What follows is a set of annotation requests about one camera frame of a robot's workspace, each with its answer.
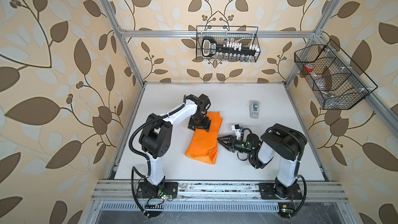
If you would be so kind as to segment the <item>orange wrapping paper sheet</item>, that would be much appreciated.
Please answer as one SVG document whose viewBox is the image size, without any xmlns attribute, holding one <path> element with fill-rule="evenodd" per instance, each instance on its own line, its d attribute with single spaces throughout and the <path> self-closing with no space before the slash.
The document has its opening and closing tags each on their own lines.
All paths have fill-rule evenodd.
<svg viewBox="0 0 398 224">
<path fill-rule="evenodd" d="M 208 113 L 207 116 L 211 121 L 209 132 L 195 130 L 185 156 L 202 163 L 214 165 L 218 154 L 217 137 L 223 118 L 220 117 L 219 112 Z"/>
</svg>

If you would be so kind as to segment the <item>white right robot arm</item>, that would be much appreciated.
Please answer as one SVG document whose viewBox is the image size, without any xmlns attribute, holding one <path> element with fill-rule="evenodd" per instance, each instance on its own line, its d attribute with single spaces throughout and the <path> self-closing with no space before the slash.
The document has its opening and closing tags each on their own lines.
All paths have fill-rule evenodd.
<svg viewBox="0 0 398 224">
<path fill-rule="evenodd" d="M 284 125 L 275 124 L 260 137 L 238 124 L 232 127 L 235 135 L 221 136 L 217 142 L 232 153 L 245 153 L 255 169 L 265 168 L 279 155 L 279 172 L 271 194 L 280 199 L 293 196 L 298 171 L 307 139 L 305 135 Z"/>
</svg>

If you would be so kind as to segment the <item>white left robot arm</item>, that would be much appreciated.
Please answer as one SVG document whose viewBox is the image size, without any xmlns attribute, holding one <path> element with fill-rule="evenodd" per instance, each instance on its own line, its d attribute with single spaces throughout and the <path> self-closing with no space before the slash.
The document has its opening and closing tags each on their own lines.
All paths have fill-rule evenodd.
<svg viewBox="0 0 398 224">
<path fill-rule="evenodd" d="M 146 183 L 149 186 L 159 188 L 164 184 L 162 157 L 170 148 L 173 126 L 188 118 L 188 129 L 209 132 L 211 120 L 207 117 L 207 111 L 210 106 L 210 99 L 205 94 L 201 94 L 199 97 L 192 94 L 185 95 L 180 106 L 163 115 L 151 114 L 147 121 L 134 132 L 137 134 L 142 131 L 139 143 L 143 151 L 135 153 L 144 156 L 147 160 Z"/>
</svg>

